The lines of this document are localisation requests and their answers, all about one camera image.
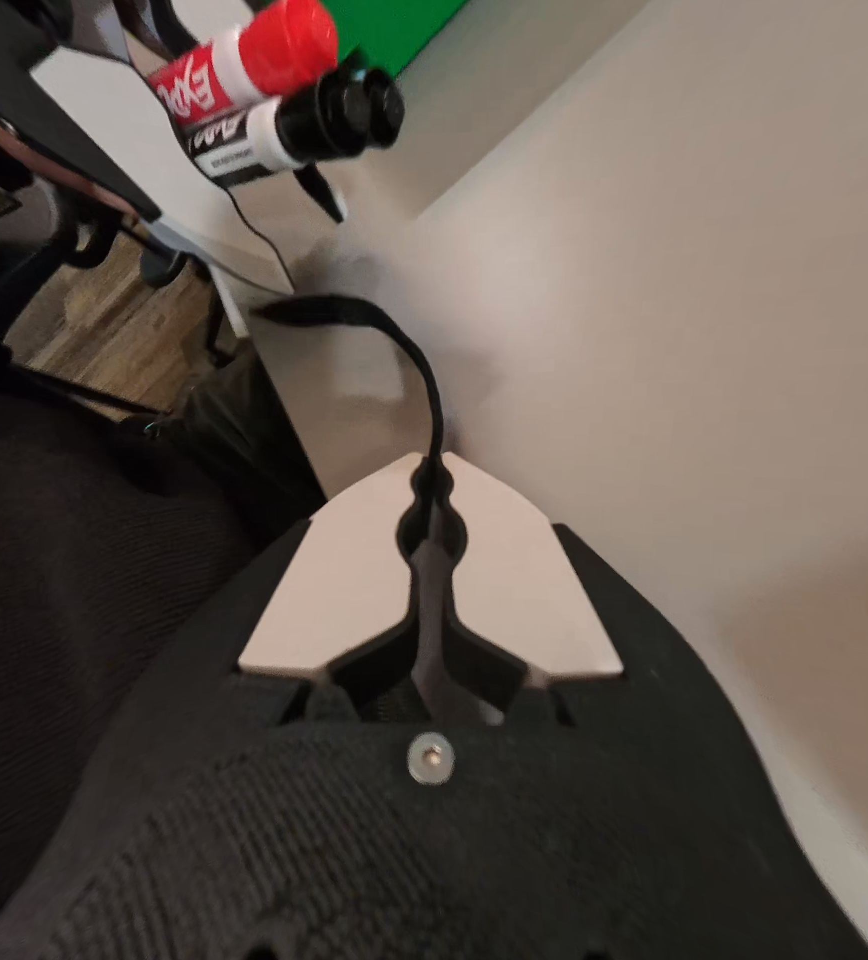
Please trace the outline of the black knit sweater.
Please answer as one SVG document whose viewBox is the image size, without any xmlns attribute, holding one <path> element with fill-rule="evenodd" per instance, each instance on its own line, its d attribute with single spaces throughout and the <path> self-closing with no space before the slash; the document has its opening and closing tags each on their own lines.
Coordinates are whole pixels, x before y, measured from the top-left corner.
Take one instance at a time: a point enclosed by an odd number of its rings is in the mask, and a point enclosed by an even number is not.
<svg viewBox="0 0 868 960">
<path fill-rule="evenodd" d="M 179 627 L 321 503 L 0 372 L 0 910 Z"/>
</svg>

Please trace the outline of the red dry erase marker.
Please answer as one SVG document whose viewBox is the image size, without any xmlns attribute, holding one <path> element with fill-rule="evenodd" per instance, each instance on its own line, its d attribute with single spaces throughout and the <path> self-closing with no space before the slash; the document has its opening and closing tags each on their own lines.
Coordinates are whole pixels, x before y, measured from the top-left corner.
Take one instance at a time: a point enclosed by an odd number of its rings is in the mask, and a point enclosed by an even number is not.
<svg viewBox="0 0 868 960">
<path fill-rule="evenodd" d="M 194 129 L 305 90 L 339 62 L 339 36 L 325 6 L 277 1 L 245 26 L 156 69 L 147 84 L 178 126 Z"/>
</svg>

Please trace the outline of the dark olive pants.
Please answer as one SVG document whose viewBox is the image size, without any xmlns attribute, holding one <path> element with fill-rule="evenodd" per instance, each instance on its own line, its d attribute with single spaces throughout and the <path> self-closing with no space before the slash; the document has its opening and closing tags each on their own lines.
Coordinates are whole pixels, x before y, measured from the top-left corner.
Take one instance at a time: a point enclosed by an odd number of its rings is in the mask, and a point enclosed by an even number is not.
<svg viewBox="0 0 868 960">
<path fill-rule="evenodd" d="M 165 430 L 269 539 L 326 504 L 326 496 L 260 358 L 245 352 L 191 390 Z"/>
</svg>

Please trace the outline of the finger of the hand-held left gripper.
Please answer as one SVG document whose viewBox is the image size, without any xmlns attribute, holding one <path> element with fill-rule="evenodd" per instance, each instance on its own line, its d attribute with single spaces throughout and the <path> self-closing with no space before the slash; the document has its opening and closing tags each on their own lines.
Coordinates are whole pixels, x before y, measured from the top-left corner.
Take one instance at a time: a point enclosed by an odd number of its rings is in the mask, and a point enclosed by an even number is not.
<svg viewBox="0 0 868 960">
<path fill-rule="evenodd" d="M 348 216 L 343 194 L 335 190 L 316 164 L 308 164 L 294 171 L 297 184 L 303 192 L 335 224 L 342 224 Z"/>
<path fill-rule="evenodd" d="M 139 218 L 158 242 L 259 290 L 293 292 L 275 247 L 191 162 L 170 115 L 131 65 L 59 47 L 32 78 L 153 202 L 158 213 Z"/>
</svg>

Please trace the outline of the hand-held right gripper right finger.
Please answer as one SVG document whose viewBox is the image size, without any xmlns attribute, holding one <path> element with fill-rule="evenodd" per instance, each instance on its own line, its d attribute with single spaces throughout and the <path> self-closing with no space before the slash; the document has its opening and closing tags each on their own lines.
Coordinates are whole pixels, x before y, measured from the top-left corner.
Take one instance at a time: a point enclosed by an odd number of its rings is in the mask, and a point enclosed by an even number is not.
<svg viewBox="0 0 868 960">
<path fill-rule="evenodd" d="M 619 677 L 623 665 L 546 514 L 454 453 L 449 505 L 466 544 L 452 574 L 461 627 L 513 655 L 528 685 Z"/>
</svg>

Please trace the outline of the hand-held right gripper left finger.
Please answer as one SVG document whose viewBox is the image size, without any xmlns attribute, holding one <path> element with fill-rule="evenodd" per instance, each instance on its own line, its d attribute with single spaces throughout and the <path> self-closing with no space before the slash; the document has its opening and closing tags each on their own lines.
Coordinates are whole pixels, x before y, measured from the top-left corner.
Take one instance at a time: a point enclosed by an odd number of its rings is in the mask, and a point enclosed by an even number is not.
<svg viewBox="0 0 868 960">
<path fill-rule="evenodd" d="M 239 655 L 243 673 L 312 680 L 405 619 L 411 570 L 396 534 L 421 462 L 408 453 L 313 515 Z"/>
</svg>

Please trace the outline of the green plastic bin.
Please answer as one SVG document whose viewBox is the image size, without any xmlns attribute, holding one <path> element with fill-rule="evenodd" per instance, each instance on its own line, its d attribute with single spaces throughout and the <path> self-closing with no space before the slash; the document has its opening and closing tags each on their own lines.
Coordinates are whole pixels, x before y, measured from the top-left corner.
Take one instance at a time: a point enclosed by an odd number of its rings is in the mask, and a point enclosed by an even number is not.
<svg viewBox="0 0 868 960">
<path fill-rule="evenodd" d="M 466 1 L 323 1 L 339 39 L 339 58 L 356 53 L 392 77 L 410 65 Z"/>
</svg>

